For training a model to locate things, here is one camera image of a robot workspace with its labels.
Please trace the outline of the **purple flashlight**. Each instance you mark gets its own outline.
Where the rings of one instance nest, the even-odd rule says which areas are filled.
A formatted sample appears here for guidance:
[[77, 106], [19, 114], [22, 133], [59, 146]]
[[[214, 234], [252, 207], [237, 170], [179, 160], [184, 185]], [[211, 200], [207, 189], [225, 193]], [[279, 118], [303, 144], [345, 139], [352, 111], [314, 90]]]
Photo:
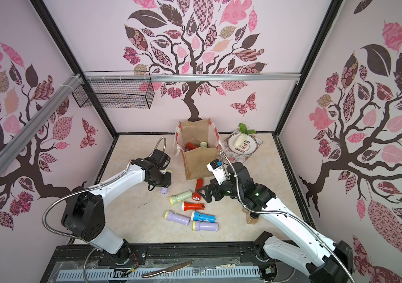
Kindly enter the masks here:
[[202, 222], [193, 221], [192, 231], [213, 231], [217, 232], [219, 230], [219, 225], [215, 222]]
[[159, 192], [160, 192], [161, 194], [163, 194], [163, 195], [166, 195], [166, 194], [168, 194], [168, 192], [169, 192], [169, 186], [171, 185], [172, 171], [167, 171], [167, 172], [165, 173], [165, 176], [166, 176], [167, 179], [169, 180], [169, 184], [168, 184], [167, 186], [165, 186], [165, 187], [161, 187], [161, 188], [160, 188]]
[[164, 219], [167, 221], [176, 222], [181, 225], [188, 226], [190, 223], [190, 218], [187, 216], [175, 213], [173, 211], [167, 211], [164, 215]]

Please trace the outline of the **brown jute tote bag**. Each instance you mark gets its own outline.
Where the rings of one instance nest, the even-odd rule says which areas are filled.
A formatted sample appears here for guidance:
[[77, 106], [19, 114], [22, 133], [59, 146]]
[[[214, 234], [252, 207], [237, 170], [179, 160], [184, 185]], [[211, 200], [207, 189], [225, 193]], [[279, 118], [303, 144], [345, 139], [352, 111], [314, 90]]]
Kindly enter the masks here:
[[[201, 142], [207, 142], [208, 147], [201, 147]], [[186, 143], [192, 142], [197, 149], [187, 151]], [[220, 157], [223, 142], [220, 134], [210, 119], [200, 121], [183, 121], [176, 127], [174, 154], [181, 155], [184, 164], [186, 180], [208, 178], [213, 175], [207, 169], [207, 164]]]

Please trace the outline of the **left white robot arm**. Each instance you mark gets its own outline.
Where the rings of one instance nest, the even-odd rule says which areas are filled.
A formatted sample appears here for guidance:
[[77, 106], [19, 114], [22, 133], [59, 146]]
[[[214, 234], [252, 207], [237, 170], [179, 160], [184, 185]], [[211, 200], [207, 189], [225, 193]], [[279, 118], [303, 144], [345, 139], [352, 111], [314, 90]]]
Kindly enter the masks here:
[[[51, 204], [42, 216], [44, 228], [60, 236], [84, 241], [120, 263], [127, 261], [131, 254], [129, 243], [106, 226], [105, 208], [128, 189], [143, 182], [148, 184], [149, 191], [171, 185], [171, 172], [167, 170], [171, 158], [165, 152], [166, 144], [166, 138], [160, 138], [147, 157], [131, 159], [126, 168], [113, 177]], [[61, 223], [68, 233], [52, 228], [47, 221], [51, 210], [64, 201], [66, 207]]]

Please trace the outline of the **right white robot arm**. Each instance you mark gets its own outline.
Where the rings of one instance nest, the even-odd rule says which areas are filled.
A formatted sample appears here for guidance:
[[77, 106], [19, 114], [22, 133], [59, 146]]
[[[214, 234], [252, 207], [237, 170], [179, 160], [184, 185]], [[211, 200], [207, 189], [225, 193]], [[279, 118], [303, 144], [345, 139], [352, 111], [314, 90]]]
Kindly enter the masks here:
[[263, 217], [292, 240], [289, 244], [269, 232], [262, 233], [255, 241], [258, 259], [284, 262], [312, 283], [354, 282], [351, 246], [344, 241], [335, 242], [308, 225], [272, 190], [254, 182], [241, 162], [225, 165], [216, 159], [206, 167], [214, 179], [198, 190], [205, 201], [235, 198], [252, 218]]

